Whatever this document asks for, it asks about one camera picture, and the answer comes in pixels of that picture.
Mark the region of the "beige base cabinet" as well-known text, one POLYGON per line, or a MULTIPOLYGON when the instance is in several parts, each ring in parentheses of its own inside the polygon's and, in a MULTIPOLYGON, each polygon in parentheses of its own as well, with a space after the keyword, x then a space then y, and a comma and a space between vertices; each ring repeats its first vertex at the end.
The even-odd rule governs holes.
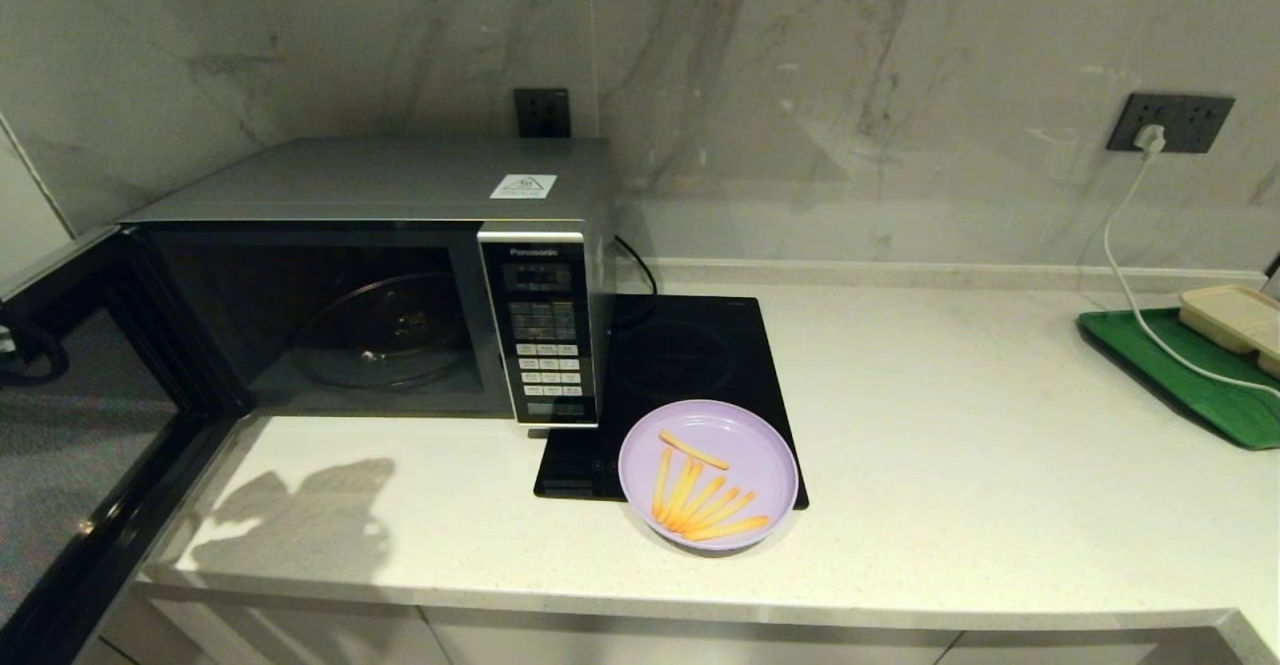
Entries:
POLYGON ((76 665, 1244 665, 1210 627, 978 632, 128 595, 76 665))

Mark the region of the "beige lunch container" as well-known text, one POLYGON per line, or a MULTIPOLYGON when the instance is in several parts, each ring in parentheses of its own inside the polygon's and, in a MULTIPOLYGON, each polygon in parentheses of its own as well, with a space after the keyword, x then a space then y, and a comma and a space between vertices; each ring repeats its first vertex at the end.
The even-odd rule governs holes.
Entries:
POLYGON ((1179 295, 1180 322, 1221 349, 1253 356, 1280 381, 1280 301, 1245 286, 1207 286, 1179 295))

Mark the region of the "silver microwave oven body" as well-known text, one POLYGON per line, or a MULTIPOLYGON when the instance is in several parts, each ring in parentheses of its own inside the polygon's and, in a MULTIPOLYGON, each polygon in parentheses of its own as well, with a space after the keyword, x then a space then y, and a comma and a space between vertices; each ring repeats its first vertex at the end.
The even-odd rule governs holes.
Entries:
POLYGON ((620 173, 599 138, 300 138, 123 217, 257 411, 480 416, 594 428, 614 324, 620 173), (302 377, 294 332, 413 272, 454 279, 471 338, 436 382, 346 391, 302 377))

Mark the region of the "long crosswise french fry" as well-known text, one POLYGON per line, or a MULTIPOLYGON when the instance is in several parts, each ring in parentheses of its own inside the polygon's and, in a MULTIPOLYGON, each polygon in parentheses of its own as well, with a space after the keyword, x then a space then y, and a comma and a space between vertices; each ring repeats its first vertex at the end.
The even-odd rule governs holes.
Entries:
POLYGON ((730 469, 730 464, 727 460, 722 459, 722 457, 716 457, 709 454, 709 451, 703 450, 703 448, 695 448, 690 445, 690 442, 684 442, 669 431, 660 431, 659 437, 663 442, 667 442, 668 446, 677 448, 678 451, 684 451, 684 454, 691 457, 691 459, 703 460, 707 465, 713 465, 713 468, 722 472, 727 472, 730 469))

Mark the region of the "purple plate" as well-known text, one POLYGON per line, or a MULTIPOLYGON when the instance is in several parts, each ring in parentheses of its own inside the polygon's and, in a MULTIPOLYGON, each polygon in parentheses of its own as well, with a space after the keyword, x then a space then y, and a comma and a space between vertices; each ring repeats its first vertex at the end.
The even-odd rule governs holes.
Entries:
MULTIPOLYGON (((687 455, 684 451, 672 448, 666 500, 678 480, 685 457, 687 455)), ((737 554, 764 544, 804 505, 797 457, 782 434, 762 416, 728 402, 705 399, 672 402, 641 416, 623 437, 617 474, 623 500, 641 524, 672 545, 709 556, 737 554), (652 515, 652 500, 657 465, 663 448, 669 448, 660 440, 660 431, 669 431, 684 442, 722 457, 730 464, 730 469, 722 472, 703 463, 701 477, 691 497, 718 474, 723 474, 726 482, 701 512, 719 497, 724 497, 731 489, 740 489, 742 495, 754 491, 756 497, 751 504, 742 506, 719 524, 740 522, 751 515, 768 515, 771 524, 735 537, 692 542, 678 529, 668 529, 655 522, 652 515)))

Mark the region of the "wide black wall outlet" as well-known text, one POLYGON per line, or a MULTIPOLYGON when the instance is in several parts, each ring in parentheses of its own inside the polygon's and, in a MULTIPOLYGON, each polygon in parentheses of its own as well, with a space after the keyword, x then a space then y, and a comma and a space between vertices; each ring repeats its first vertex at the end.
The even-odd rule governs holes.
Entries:
POLYGON ((1208 153, 1235 106, 1231 96, 1133 92, 1106 142, 1114 153, 1140 153, 1148 127, 1164 129, 1161 153, 1208 153))

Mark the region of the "green plastic tray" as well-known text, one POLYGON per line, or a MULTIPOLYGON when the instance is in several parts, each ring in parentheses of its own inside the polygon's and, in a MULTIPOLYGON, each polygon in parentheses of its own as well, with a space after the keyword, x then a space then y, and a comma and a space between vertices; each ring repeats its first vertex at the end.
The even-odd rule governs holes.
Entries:
MULTIPOLYGON (((1249 356, 1221 349, 1184 326, 1178 309, 1143 309, 1142 315, 1162 341, 1199 368, 1280 391, 1280 381, 1263 373, 1249 356)), ((1190 422, 1249 451, 1280 448, 1280 399, 1192 372, 1143 331, 1132 311, 1087 311, 1078 315, 1076 331, 1121 372, 1190 422)))

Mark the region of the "small black wall outlet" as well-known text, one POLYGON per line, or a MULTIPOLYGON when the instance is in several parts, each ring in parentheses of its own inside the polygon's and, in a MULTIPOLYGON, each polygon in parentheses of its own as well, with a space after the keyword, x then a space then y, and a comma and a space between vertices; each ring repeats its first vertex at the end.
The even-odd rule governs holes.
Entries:
POLYGON ((572 116, 567 88, 515 88, 513 104, 521 138, 570 138, 572 116))

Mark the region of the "black induction cooktop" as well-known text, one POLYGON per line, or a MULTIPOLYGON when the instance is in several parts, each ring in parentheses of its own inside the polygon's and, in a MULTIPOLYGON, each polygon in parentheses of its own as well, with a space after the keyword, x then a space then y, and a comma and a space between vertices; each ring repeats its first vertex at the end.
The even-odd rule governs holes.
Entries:
POLYGON ((660 405, 730 402, 790 428, 760 304, 751 297, 618 295, 605 411, 596 428, 553 428, 532 483, 538 497, 622 501, 618 457, 634 425, 660 405))

